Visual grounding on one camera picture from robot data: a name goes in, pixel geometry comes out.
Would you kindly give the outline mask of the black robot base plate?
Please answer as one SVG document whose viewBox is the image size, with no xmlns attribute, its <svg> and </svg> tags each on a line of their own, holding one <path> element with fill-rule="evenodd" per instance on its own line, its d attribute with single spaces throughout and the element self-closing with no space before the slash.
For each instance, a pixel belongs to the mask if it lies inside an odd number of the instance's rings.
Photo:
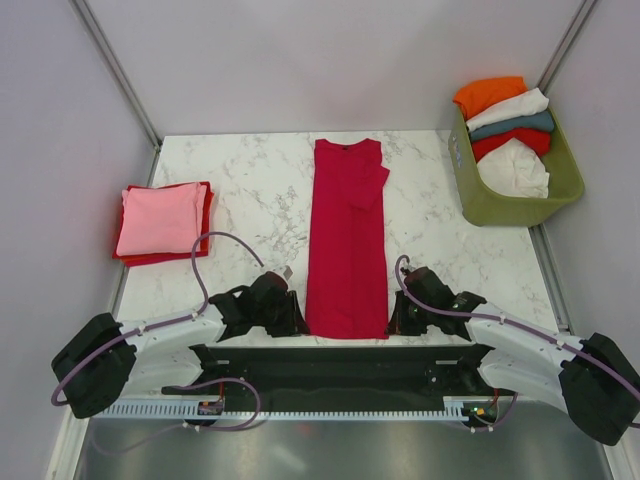
<svg viewBox="0 0 640 480">
<path fill-rule="evenodd" d="M 478 367 L 488 348 L 373 346 L 241 348 L 199 352 L 202 375 L 185 392 L 221 392 L 241 406 L 254 398 L 277 406 L 435 407 L 444 397 L 505 399 L 512 391 L 489 386 Z"/>
</svg>

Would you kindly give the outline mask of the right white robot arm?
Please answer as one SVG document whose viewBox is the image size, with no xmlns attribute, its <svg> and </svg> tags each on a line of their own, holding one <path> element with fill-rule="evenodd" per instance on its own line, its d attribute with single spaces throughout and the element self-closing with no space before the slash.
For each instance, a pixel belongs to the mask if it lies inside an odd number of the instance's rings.
<svg viewBox="0 0 640 480">
<path fill-rule="evenodd" d="M 458 368 L 467 392 L 509 390 L 566 413 L 597 442 L 614 446 L 639 426 L 639 374 L 617 344 L 594 333 L 584 339 L 515 319 L 472 292 L 453 293 L 406 255 L 394 266 L 400 289 L 391 332 L 421 335 L 436 327 L 486 348 Z"/>
</svg>

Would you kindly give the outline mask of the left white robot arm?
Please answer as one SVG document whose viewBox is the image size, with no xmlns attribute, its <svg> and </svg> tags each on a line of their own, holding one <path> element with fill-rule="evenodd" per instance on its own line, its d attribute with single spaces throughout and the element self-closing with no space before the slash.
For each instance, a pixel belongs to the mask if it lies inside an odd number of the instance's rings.
<svg viewBox="0 0 640 480">
<path fill-rule="evenodd" d="M 199 352 L 255 327 L 272 338 L 310 332 L 296 292 L 275 272 L 206 296 L 202 305 L 179 314 L 132 322 L 118 322 L 111 313 L 96 315 L 54 356 L 58 384 L 51 402 L 83 419 L 136 394 L 189 387 L 211 392 L 220 371 Z"/>
</svg>

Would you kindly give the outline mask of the crimson red t shirt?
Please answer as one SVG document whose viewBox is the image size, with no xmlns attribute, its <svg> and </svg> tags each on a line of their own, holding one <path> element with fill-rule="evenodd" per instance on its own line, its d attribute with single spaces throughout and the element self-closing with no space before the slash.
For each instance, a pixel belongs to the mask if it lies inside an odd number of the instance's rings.
<svg viewBox="0 0 640 480">
<path fill-rule="evenodd" d="M 388 277 L 381 143 L 315 142 L 305 318 L 313 335 L 385 339 Z"/>
</svg>

